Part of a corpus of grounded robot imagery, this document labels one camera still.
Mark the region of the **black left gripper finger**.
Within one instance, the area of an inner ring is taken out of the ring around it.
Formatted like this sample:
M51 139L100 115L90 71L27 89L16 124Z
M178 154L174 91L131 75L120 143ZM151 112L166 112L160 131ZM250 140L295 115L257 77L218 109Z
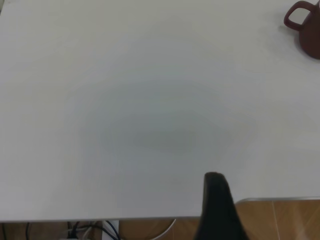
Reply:
M218 172L204 175L202 212L194 236L196 240L248 240L229 184Z

